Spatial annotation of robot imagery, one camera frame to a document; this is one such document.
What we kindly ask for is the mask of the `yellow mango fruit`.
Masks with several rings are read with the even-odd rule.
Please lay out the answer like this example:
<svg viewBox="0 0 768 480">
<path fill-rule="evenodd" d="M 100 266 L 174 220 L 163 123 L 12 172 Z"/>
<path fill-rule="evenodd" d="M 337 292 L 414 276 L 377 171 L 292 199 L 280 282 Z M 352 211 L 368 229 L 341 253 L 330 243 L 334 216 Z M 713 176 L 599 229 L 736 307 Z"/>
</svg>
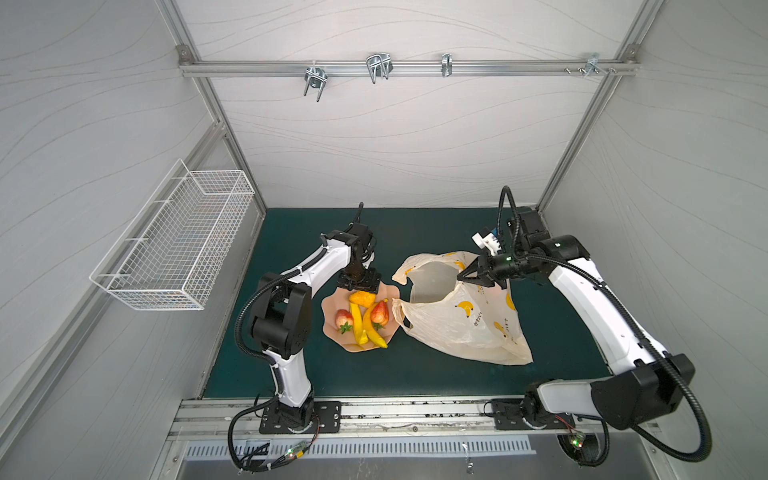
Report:
<svg viewBox="0 0 768 480">
<path fill-rule="evenodd" d="M 368 309 L 375 305 L 376 295 L 370 292 L 356 291 L 349 296 L 348 301 L 351 304 Z"/>
</svg>

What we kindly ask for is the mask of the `cream banana print plastic bag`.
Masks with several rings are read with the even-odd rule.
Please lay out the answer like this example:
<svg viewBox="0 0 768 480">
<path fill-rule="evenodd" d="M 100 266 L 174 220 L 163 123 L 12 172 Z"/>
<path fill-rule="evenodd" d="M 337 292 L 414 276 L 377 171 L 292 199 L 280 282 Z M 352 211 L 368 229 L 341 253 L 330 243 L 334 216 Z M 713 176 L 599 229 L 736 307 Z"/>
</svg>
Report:
<svg viewBox="0 0 768 480">
<path fill-rule="evenodd" d="M 392 280 L 411 282 L 411 293 L 407 301 L 391 302 L 392 318 L 412 338 L 448 355 L 507 366 L 532 363 L 507 291 L 457 279 L 476 258 L 465 251 L 406 258 Z"/>
</svg>

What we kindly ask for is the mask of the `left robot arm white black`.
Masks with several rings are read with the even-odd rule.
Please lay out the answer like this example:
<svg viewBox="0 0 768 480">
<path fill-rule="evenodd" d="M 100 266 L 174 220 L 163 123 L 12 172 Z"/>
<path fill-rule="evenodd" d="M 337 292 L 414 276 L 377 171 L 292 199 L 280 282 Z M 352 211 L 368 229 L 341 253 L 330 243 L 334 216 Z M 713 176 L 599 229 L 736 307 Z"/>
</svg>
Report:
<svg viewBox="0 0 768 480">
<path fill-rule="evenodd" d="M 283 425 L 305 427 L 314 410 L 303 354 L 311 330 L 313 296 L 332 279 L 351 292 L 376 294 L 380 274 L 370 266 L 374 249 L 374 235 L 359 219 L 343 230 L 323 234 L 318 249 L 296 266 L 263 275 L 238 315 L 236 345 L 269 364 Z"/>
</svg>

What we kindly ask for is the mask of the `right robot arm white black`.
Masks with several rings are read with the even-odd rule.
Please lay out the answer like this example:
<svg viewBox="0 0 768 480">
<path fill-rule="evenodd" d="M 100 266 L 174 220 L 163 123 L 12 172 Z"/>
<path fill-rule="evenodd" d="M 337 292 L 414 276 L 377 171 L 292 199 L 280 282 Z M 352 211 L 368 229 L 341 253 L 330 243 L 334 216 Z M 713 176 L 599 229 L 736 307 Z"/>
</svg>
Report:
<svg viewBox="0 0 768 480">
<path fill-rule="evenodd" d="M 666 455 L 684 462 L 707 459 L 713 436 L 690 382 L 695 367 L 684 354 L 671 354 L 630 314 L 602 279 L 581 242 L 572 235 L 537 241 L 514 240 L 504 247 L 490 231 L 472 237 L 480 256 L 457 276 L 483 287 L 506 287 L 513 280 L 541 277 L 571 304 L 588 328 L 610 371 L 595 380 L 548 380 L 532 385 L 519 404 L 521 420 L 543 430 L 562 415 L 593 420 L 603 431 L 631 429 Z M 643 429 L 645 422 L 677 410 L 687 402 L 694 415 L 699 444 L 677 450 Z"/>
</svg>

